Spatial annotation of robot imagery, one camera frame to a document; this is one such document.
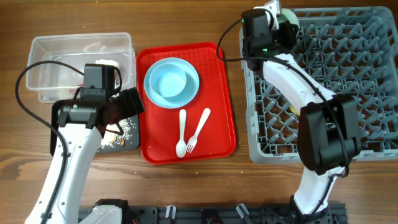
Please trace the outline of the mint green bowl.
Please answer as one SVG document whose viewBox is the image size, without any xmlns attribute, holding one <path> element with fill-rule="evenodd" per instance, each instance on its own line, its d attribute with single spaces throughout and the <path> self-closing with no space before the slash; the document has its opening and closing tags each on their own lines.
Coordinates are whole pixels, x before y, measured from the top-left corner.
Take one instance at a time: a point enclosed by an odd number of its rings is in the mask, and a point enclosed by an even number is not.
<svg viewBox="0 0 398 224">
<path fill-rule="evenodd" d="M 277 16 L 278 29 L 293 29 L 298 30 L 300 27 L 299 20 L 295 13 L 290 9 L 282 8 L 280 14 Z"/>
</svg>

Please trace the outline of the yellow cup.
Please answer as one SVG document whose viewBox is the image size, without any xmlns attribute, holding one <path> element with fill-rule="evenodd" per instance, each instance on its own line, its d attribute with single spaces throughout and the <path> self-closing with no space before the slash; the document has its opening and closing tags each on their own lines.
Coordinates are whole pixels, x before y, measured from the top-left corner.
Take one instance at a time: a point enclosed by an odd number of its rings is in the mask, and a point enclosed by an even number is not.
<svg viewBox="0 0 398 224">
<path fill-rule="evenodd" d="M 294 115 L 299 116 L 299 112 L 295 109 L 295 107 L 293 105 L 289 106 L 289 109 L 291 110 L 291 112 L 293 112 Z"/>
</svg>

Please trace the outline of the light blue bowl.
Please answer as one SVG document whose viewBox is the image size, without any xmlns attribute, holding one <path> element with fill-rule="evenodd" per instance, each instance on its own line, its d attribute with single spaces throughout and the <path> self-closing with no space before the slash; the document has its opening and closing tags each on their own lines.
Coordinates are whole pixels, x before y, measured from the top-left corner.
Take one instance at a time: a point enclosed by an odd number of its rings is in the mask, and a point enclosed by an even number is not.
<svg viewBox="0 0 398 224">
<path fill-rule="evenodd" d="M 150 87 L 163 98 L 179 95 L 187 83 L 187 75 L 176 64 L 165 63 L 155 67 L 149 77 Z"/>
</svg>

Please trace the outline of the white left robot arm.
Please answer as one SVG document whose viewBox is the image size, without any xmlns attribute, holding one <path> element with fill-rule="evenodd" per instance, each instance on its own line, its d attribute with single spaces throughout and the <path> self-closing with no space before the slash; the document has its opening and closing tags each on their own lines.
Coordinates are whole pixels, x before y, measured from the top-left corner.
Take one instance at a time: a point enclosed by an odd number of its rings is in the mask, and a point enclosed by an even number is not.
<svg viewBox="0 0 398 224">
<path fill-rule="evenodd" d="M 91 162 L 109 125 L 144 112 L 136 88 L 122 89 L 117 62 L 98 60 L 84 67 L 83 85 L 69 100 L 52 106 L 52 163 L 26 223 L 78 223 Z"/>
</svg>

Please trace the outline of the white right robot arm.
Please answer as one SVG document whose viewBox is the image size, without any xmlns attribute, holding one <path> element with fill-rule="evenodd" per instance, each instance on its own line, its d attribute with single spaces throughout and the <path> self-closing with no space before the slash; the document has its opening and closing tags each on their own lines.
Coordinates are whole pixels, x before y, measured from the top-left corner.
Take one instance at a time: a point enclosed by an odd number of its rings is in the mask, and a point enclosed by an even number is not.
<svg viewBox="0 0 398 224">
<path fill-rule="evenodd" d="M 293 194 L 291 219 L 325 216 L 334 183 L 349 174 L 361 151 L 356 102 L 315 81 L 294 59 L 299 22 L 287 9 L 254 8 L 241 14 L 243 59 L 248 69 L 277 88 L 298 112 L 297 150 L 304 164 Z"/>
</svg>

